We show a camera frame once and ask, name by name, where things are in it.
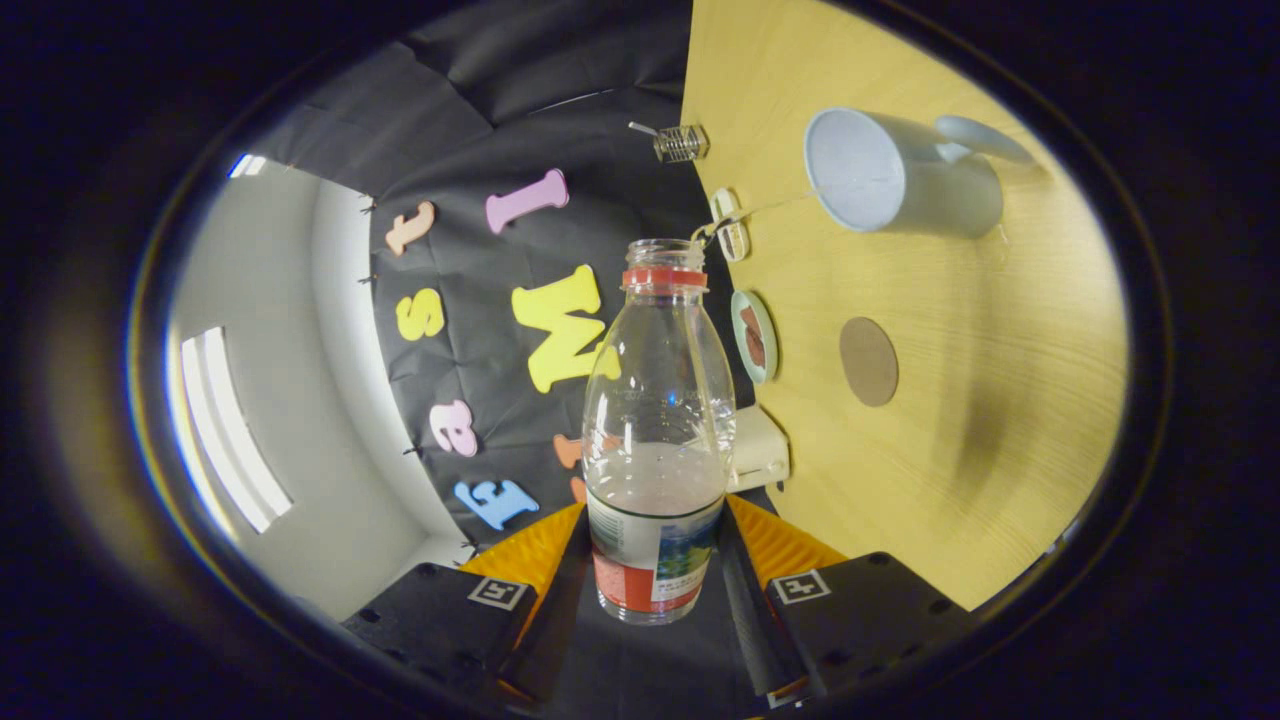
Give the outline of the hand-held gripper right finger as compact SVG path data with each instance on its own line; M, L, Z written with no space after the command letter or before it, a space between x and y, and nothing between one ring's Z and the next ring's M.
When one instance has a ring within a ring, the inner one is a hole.
M753 689L776 708L931 675L977 624L892 553L850 559L735 495L722 570Z

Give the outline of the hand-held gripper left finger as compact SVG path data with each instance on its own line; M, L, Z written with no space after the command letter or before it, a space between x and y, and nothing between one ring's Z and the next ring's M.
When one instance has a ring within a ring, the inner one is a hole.
M575 503L458 568L420 562L342 626L479 706L545 706L577 625L591 538Z

